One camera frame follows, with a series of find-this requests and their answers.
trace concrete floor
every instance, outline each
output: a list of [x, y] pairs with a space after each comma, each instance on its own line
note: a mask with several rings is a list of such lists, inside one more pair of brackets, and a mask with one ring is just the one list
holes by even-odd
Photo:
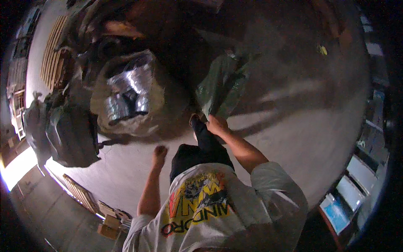
[[[226, 18], [212, 29], [241, 41], [251, 52], [264, 52], [252, 66], [246, 95], [228, 123], [269, 160], [282, 165], [313, 208], [344, 171], [362, 123], [370, 79], [361, 23], [353, 4], [340, 4], [353, 37], [347, 48], [340, 48], [337, 41], [321, 35], [306, 4], [254, 4], [246, 9], [225, 6]], [[29, 56], [28, 106], [33, 90], [44, 96], [48, 92], [39, 72], [48, 34], [64, 6], [48, 1], [38, 23]], [[327, 56], [317, 52], [317, 43], [326, 47]], [[135, 215], [157, 144], [170, 149], [160, 181], [162, 202], [167, 199], [172, 157], [179, 145], [196, 144], [186, 121], [166, 129], [174, 132], [170, 139], [155, 135], [147, 141], [106, 146], [101, 160], [89, 168], [64, 168], [53, 161], [48, 166], [60, 178], [68, 174], [96, 199]], [[238, 177], [250, 185], [249, 174], [229, 153]]]

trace hand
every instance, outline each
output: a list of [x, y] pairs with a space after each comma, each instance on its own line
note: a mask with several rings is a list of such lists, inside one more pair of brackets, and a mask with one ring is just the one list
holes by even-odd
[[209, 115], [208, 120], [209, 121], [206, 122], [207, 129], [214, 135], [220, 136], [222, 134], [230, 132], [230, 129], [228, 128], [228, 123], [224, 118]]
[[162, 167], [165, 164], [165, 157], [168, 153], [167, 147], [164, 145], [158, 145], [155, 147], [153, 155], [152, 155], [152, 168], [161, 171]]

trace graphic print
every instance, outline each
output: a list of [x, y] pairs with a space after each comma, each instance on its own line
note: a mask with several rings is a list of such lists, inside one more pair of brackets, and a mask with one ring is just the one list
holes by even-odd
[[168, 237], [174, 233], [185, 234], [191, 225], [197, 225], [211, 218], [230, 215], [224, 183], [224, 174], [208, 172], [188, 178], [169, 197], [162, 220], [166, 223], [161, 234]]

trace man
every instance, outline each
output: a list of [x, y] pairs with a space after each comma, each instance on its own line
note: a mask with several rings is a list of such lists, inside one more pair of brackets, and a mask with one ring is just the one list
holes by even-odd
[[[155, 148], [123, 251], [293, 251], [307, 214], [298, 185], [224, 119], [210, 115], [204, 124], [193, 114], [189, 124], [198, 146], [179, 147], [162, 208], [159, 175], [168, 150]], [[214, 135], [251, 175], [252, 187], [237, 178]]]

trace plastic bag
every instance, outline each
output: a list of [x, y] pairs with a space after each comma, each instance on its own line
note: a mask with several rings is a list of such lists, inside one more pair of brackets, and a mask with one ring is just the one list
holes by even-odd
[[38, 100], [41, 95], [41, 93], [33, 93], [35, 99], [24, 115], [25, 137], [36, 154], [39, 167], [43, 167], [51, 157], [50, 144], [45, 133], [48, 110], [46, 103]]
[[210, 65], [206, 78], [198, 85], [196, 99], [203, 113], [228, 118], [245, 93], [252, 55], [224, 54]]
[[[130, 108], [129, 102], [121, 103], [130, 90], [138, 95], [136, 107], [131, 108], [135, 116], [127, 113], [125, 106]], [[102, 132], [144, 137], [182, 116], [189, 104], [189, 97], [185, 89], [166, 73], [151, 51], [145, 50], [115, 57], [105, 64], [91, 97], [91, 112], [98, 115]], [[122, 119], [111, 124], [111, 119], [115, 118], [113, 114]]]
[[64, 167], [88, 167], [100, 160], [96, 120], [89, 111], [68, 102], [55, 108], [46, 128], [53, 160]]

